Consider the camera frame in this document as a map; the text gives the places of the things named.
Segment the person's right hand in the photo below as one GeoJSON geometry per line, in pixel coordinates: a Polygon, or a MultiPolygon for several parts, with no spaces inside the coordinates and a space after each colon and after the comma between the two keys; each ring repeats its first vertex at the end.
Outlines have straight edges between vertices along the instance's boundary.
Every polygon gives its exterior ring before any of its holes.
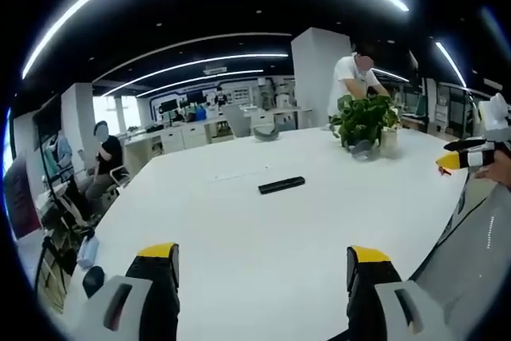
{"type": "Polygon", "coordinates": [[[488,179],[511,189],[511,160],[502,151],[494,153],[491,165],[479,169],[475,173],[476,179],[488,179]]]}

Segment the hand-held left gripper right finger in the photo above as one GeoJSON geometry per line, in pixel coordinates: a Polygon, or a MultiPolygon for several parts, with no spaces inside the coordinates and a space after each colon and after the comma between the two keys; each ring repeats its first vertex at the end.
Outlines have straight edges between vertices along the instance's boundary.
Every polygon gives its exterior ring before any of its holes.
{"type": "Polygon", "coordinates": [[[349,340],[444,339],[442,308],[377,249],[347,248],[347,294],[349,340]]]}

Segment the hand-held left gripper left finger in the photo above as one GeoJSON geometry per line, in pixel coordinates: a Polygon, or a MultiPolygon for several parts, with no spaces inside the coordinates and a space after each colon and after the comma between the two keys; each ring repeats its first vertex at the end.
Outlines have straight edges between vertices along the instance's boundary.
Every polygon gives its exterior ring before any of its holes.
{"type": "Polygon", "coordinates": [[[139,251],[127,272],[106,278],[98,266],[82,280],[88,298],[83,340],[175,340],[180,313],[179,245],[139,251]]]}

